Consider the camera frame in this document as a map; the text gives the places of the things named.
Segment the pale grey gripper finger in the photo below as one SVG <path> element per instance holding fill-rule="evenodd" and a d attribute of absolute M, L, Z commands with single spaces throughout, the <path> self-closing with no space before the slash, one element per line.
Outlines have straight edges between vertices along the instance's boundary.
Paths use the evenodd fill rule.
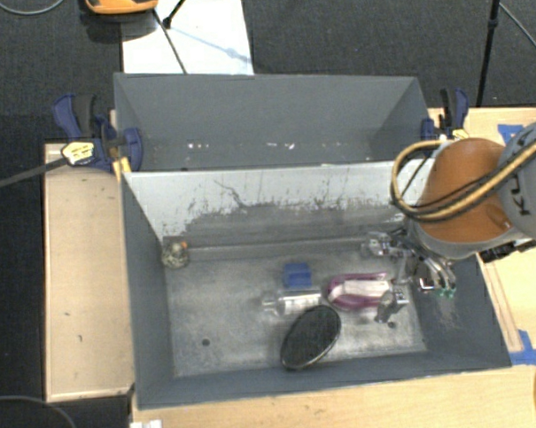
<path fill-rule="evenodd" d="M 379 231 L 370 231 L 361 242 L 361 255 L 367 257 L 391 258 L 400 257 L 401 252 L 397 242 L 388 234 Z"/>
<path fill-rule="evenodd" d="M 375 322 L 381 324 L 391 323 L 392 318 L 408 304 L 409 298 L 402 288 L 395 287 L 390 291 L 384 292 L 377 305 Z"/>

